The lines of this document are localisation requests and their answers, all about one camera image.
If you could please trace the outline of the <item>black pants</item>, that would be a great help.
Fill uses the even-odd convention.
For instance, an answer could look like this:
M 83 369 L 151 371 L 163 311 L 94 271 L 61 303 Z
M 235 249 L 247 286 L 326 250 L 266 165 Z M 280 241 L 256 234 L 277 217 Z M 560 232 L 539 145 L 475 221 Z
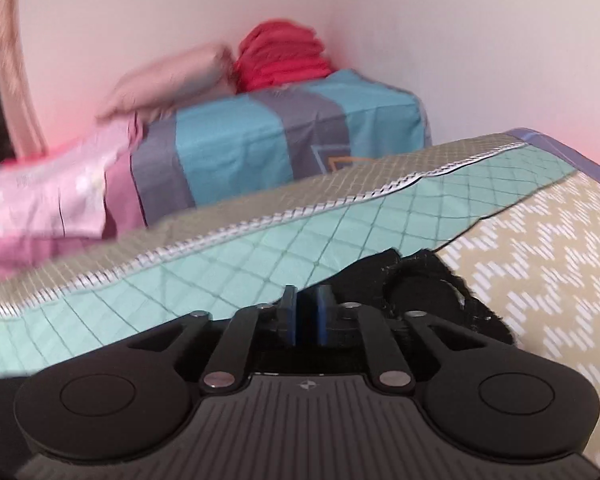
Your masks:
M 349 264 L 323 283 L 336 300 L 367 304 L 387 318 L 422 311 L 503 344 L 515 342 L 501 318 L 430 249 L 403 257 L 390 248 Z

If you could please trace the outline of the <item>patterned bed quilt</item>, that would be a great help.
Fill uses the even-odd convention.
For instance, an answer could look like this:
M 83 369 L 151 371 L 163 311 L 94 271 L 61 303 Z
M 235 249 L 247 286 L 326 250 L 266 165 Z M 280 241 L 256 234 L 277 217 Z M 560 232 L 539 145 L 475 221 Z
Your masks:
M 0 376 L 190 310 L 229 318 L 358 259 L 434 250 L 522 348 L 600 395 L 600 175 L 533 133 L 491 134 L 161 220 L 0 283 Z M 586 455 L 600 466 L 600 421 Z

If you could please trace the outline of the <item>blue grey striped pillow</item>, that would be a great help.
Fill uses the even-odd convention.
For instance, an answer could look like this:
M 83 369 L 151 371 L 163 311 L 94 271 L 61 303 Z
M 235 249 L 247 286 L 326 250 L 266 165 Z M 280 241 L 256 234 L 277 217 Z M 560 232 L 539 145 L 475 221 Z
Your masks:
M 428 148 L 414 93 L 354 70 L 178 110 L 131 156 L 148 226 L 170 214 Z

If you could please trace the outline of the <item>light pink small pillow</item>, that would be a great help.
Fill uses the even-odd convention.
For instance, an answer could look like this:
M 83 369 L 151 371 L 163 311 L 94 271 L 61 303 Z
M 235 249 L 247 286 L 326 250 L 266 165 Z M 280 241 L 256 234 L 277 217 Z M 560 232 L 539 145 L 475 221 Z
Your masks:
M 109 120 L 137 114 L 144 122 L 236 93 L 234 58 L 226 44 L 205 44 L 160 58 L 124 75 L 98 108 Z

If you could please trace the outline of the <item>red cloth by wall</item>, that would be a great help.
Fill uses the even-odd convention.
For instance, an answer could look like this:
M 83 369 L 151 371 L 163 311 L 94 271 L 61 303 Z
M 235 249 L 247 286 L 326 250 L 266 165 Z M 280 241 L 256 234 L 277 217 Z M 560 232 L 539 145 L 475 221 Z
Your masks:
M 257 25 L 239 44 L 234 65 L 240 92 L 321 79 L 333 71 L 315 29 L 289 20 Z

